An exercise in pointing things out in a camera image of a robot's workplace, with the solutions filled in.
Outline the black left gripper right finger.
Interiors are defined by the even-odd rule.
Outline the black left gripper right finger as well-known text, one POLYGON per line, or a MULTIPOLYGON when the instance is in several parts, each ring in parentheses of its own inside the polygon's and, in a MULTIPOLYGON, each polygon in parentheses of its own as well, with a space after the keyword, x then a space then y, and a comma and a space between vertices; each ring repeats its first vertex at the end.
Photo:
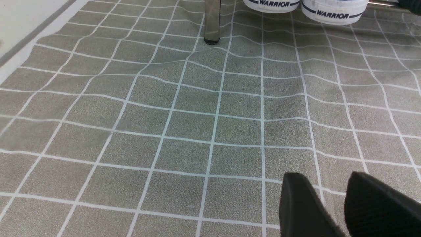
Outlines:
POLYGON ((419 237, 420 203, 363 172, 354 171, 344 203, 352 237, 419 237))

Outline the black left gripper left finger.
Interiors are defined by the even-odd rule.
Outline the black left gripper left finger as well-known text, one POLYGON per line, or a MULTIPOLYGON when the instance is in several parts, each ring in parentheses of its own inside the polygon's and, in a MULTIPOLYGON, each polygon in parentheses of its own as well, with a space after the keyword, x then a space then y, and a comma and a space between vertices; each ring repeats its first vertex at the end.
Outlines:
POLYGON ((281 237, 344 237, 325 210, 308 179, 300 174, 283 175, 279 202, 281 237))

